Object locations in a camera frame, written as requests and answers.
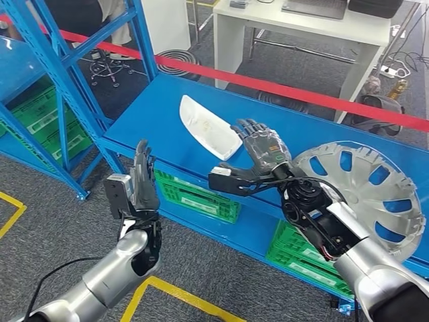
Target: blue shelving unit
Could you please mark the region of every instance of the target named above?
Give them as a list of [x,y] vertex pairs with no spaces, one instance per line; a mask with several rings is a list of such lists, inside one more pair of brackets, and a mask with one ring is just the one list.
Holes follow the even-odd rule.
[[26,43],[2,36],[0,36],[0,57],[2,57],[0,70],[2,71],[0,75],[0,119],[2,120],[4,126],[9,127],[25,142],[25,145],[21,144],[11,133],[7,132],[0,136],[0,154],[69,184],[77,192],[78,198],[86,198],[89,192],[81,185],[102,159],[102,156],[99,154],[93,159],[78,178],[74,178],[70,174],[86,157],[91,147],[69,159],[66,143],[67,141],[65,131],[66,124],[63,117],[64,106],[63,100],[60,99],[57,104],[58,121],[61,133],[61,152],[65,157],[63,158],[63,165],[57,163],[6,108],[8,103],[44,75],[46,72],[42,65]]
[[[47,29],[54,38],[60,39],[57,28],[43,2],[33,2]],[[277,130],[293,156],[320,144],[339,140],[372,146],[387,155],[412,178],[418,188],[418,194],[421,201],[423,212],[429,213],[429,172],[425,170],[425,165],[429,161],[429,152],[191,80],[159,73],[153,58],[139,0],[127,0],[127,8],[125,13],[98,31],[76,50],[69,51],[61,47],[64,52],[63,57],[57,55],[38,29],[23,0],[0,0],[0,3],[18,26],[26,42],[53,79],[58,91],[63,94],[115,172],[123,171],[117,154],[133,158],[135,146],[139,140],[147,138],[154,154],[158,157],[156,166],[159,170],[207,189],[207,174],[219,163],[219,160],[193,139],[180,121],[179,102],[182,95],[188,95],[228,123],[234,123],[236,119],[243,117],[265,123]],[[72,69],[78,57],[127,21],[130,23],[139,44],[149,85],[115,123],[103,124],[100,120],[103,119],[100,117],[100,111],[94,108],[95,103],[88,93],[82,90],[86,86],[84,80],[75,75],[77,73],[75,71],[72,72],[71,76],[66,71]],[[241,168],[251,166],[251,160],[244,149],[240,149],[229,162]],[[247,198],[230,195],[225,197],[243,205],[237,223],[222,223],[169,203],[162,200],[162,197],[161,210],[166,217],[294,275],[265,259],[275,225],[278,219],[283,218],[280,208],[280,198],[276,191],[265,191]],[[417,274],[429,276],[428,250],[429,233],[425,232],[421,245],[405,265]],[[311,280],[305,281],[342,297]]]

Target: white plastic container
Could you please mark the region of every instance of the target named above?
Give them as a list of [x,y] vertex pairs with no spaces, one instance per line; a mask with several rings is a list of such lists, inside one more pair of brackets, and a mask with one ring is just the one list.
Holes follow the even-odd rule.
[[195,140],[221,160],[228,160],[243,143],[230,124],[188,95],[182,97],[179,115]]

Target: person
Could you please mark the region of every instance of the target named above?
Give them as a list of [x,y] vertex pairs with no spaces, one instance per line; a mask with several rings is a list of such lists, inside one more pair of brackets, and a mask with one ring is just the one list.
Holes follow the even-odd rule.
[[[119,17],[125,11],[124,0],[44,0],[58,28],[74,34],[90,37],[102,28],[103,24]],[[40,17],[30,1],[29,9],[41,23]],[[11,38],[21,39],[13,26],[9,27]],[[131,41],[130,28],[125,23],[112,34],[112,43],[122,46]],[[116,53],[110,53],[114,60],[133,59]]]

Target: red rope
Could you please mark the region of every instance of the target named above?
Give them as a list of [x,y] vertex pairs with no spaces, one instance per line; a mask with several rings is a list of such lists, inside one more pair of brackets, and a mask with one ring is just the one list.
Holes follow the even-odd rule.
[[[0,15],[0,20],[10,22],[10,20],[5,15]],[[72,42],[84,42],[86,39],[87,39],[87,37],[85,36],[74,34],[72,32],[66,32],[63,30],[61,30],[61,35],[64,37],[64,39]],[[124,56],[141,59],[139,52],[137,50],[117,46],[108,42],[100,42],[97,47],[103,50],[108,50],[109,52],[115,52]],[[251,89],[262,90],[265,92],[281,95],[284,97],[290,97],[292,99],[298,99],[300,101],[305,101],[323,107],[328,107],[330,109],[346,111],[348,113],[369,117],[372,119],[378,119],[379,121],[394,123],[419,131],[429,132],[428,120],[415,117],[412,115],[404,115],[397,112],[387,111],[385,109],[378,109],[377,107],[370,107],[367,105],[349,102],[343,99],[337,99],[319,93],[305,91],[303,89],[295,89],[293,87],[268,82],[267,80],[234,74],[231,72],[224,72],[222,70],[216,70],[207,66],[191,64],[188,62],[181,62],[172,58],[155,55],[155,60],[157,64],[165,65],[170,68],[185,70],[187,72],[199,74],[208,78],[216,78],[221,81],[227,81],[229,83],[250,87]]]

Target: bottle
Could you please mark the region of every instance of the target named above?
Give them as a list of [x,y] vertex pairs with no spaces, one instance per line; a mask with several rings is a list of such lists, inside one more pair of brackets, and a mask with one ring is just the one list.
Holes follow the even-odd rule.
[[406,87],[408,86],[408,81],[406,79],[399,80],[396,85],[394,85],[390,93],[388,94],[388,97],[391,99],[394,99],[397,101],[397,99],[404,92]]

